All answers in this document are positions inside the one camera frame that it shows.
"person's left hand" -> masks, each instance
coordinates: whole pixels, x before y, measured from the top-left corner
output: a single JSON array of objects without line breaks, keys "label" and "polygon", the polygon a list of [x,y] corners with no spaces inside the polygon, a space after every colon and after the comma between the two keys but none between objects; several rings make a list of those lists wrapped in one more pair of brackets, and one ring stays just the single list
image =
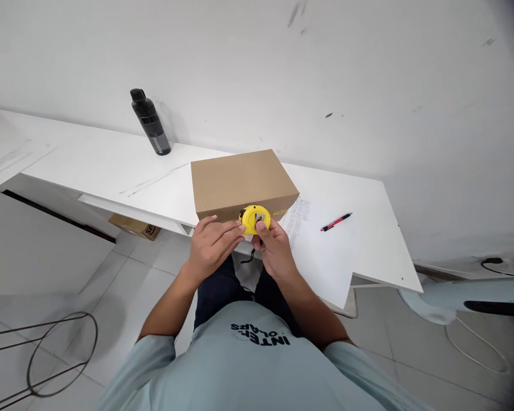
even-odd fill
[{"label": "person's left hand", "polygon": [[201,220],[192,234],[190,257],[185,263],[187,273],[201,284],[212,275],[244,240],[246,228],[241,221],[214,223],[217,216]]}]

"red pen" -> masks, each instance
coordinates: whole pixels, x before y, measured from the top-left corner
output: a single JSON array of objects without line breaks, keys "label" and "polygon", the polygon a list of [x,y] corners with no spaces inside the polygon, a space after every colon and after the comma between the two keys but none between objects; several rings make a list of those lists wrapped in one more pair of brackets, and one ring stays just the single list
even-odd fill
[{"label": "red pen", "polygon": [[333,223],[328,224],[327,226],[323,227],[320,231],[328,231],[330,228],[333,228],[334,226],[336,226],[336,225],[337,225],[338,223],[340,223],[341,221],[346,220],[346,219],[347,219],[347,218],[349,218],[351,215],[352,215],[352,213],[345,214],[345,215],[344,215],[344,216],[342,216],[340,219],[337,219],[337,220],[335,220]]}]

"cardboard box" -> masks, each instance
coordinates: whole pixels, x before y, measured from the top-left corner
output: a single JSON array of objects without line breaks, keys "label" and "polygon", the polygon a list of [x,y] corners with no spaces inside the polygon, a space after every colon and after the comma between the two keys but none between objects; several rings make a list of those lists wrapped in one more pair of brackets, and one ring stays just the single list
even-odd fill
[{"label": "cardboard box", "polygon": [[278,221],[299,191],[272,150],[190,163],[198,219],[217,214],[218,221],[237,220],[240,210],[263,206]]},{"label": "cardboard box", "polygon": [[123,231],[127,231],[136,236],[143,237],[154,241],[158,236],[161,228],[155,225],[147,224],[139,220],[130,219],[120,214],[114,214],[109,218],[109,223],[114,224]]}]

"person's right hand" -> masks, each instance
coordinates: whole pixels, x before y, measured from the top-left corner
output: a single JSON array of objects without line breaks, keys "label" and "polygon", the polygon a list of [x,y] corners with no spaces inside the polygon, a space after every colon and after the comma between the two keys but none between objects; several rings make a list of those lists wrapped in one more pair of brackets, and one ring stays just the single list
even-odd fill
[{"label": "person's right hand", "polygon": [[263,254],[263,264],[267,272],[275,280],[287,280],[299,275],[293,255],[291,254],[290,239],[284,229],[274,219],[270,221],[270,230],[259,221],[255,225],[258,236],[251,240],[253,247]]},{"label": "person's right hand", "polygon": [[216,223],[217,216],[202,219],[192,234],[190,256],[185,266],[199,286],[212,275],[244,240],[241,221]]}]

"t-shirt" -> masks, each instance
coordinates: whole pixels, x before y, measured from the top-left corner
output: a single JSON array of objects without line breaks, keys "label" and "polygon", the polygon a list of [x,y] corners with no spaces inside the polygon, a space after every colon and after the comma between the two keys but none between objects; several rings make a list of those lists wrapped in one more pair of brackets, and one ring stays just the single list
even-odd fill
[{"label": "t-shirt", "polygon": [[424,410],[359,348],[322,353],[252,301],[227,305],[198,327],[186,353],[174,338],[132,348],[96,410]]}]

